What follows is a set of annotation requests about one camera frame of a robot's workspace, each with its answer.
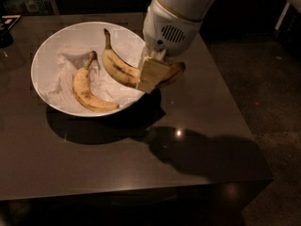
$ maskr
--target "tabletop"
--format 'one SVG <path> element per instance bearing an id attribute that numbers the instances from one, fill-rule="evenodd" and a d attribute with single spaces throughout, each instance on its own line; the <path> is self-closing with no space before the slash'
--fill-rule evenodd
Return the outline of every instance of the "tabletop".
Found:
<path id="1" fill-rule="evenodd" d="M 0 200 L 272 180 L 197 35 L 183 77 L 117 114 L 77 118 L 46 105 L 31 62 L 56 31 L 82 22 L 142 35 L 142 13 L 22 17 L 0 49 Z"/>

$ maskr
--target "banana stem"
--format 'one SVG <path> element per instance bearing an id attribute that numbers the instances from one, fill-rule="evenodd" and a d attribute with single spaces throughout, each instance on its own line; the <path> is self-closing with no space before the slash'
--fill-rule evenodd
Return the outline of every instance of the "banana stem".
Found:
<path id="1" fill-rule="evenodd" d="M 112 49 L 111 34 L 110 34 L 109 30 L 107 30 L 106 28 L 103 31 L 104 31 L 104 35 L 105 35 L 105 49 Z"/>
<path id="2" fill-rule="evenodd" d="M 94 59 L 97 58 L 97 54 L 95 51 L 91 51 L 90 53 L 88 53 L 88 58 L 87 58 L 87 62 L 85 64 L 85 68 L 88 70 L 88 67 L 90 66 L 90 64 L 92 63 L 92 61 Z"/>

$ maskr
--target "vent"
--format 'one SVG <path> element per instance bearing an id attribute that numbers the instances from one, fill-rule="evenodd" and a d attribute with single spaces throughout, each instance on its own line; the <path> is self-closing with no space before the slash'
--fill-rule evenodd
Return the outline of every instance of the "vent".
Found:
<path id="1" fill-rule="evenodd" d="M 181 42 L 185 39 L 184 33 L 177 27 L 167 25 L 161 30 L 163 37 L 171 42 Z"/>

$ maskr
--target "floor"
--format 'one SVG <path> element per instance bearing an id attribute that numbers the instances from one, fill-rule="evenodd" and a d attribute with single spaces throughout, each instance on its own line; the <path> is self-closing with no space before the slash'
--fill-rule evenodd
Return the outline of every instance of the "floor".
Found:
<path id="1" fill-rule="evenodd" d="M 301 225 L 301 60 L 266 34 L 206 43 L 275 175 L 245 225 Z"/>

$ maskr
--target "white bowl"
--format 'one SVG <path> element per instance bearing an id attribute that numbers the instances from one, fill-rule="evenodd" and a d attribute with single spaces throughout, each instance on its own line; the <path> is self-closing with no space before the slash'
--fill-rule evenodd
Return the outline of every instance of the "white bowl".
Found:
<path id="1" fill-rule="evenodd" d="M 144 92 L 124 87 L 111 78 L 103 68 L 105 28 L 111 33 L 113 49 L 127 63 L 138 66 L 145 42 L 127 28 L 102 22 L 88 22 L 66 27 L 40 46 L 32 62 L 33 86 L 46 104 L 73 116 L 100 117 L 117 113 L 142 97 Z M 91 90 L 104 100 L 119 103 L 119 109 L 108 112 L 88 110 L 77 102 L 72 93 L 72 76 L 83 66 L 87 53 L 91 50 L 98 54 L 98 62 L 94 62 L 90 69 L 90 76 L 92 74 L 94 76 Z"/>

